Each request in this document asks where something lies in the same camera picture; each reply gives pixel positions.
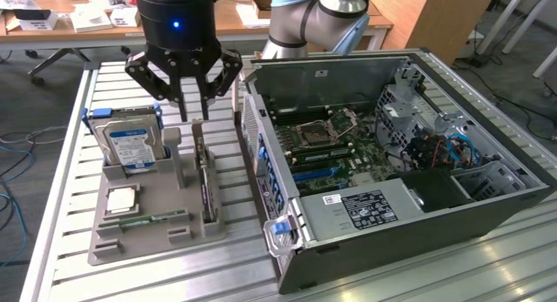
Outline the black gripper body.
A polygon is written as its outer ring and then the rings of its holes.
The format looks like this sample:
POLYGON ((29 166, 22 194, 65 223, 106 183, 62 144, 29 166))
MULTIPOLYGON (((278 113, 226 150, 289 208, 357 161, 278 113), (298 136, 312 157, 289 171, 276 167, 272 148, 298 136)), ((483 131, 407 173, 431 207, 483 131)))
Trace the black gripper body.
POLYGON ((150 63, 162 67, 173 53, 182 78, 209 74, 221 57, 216 24, 217 0, 137 0, 150 63))

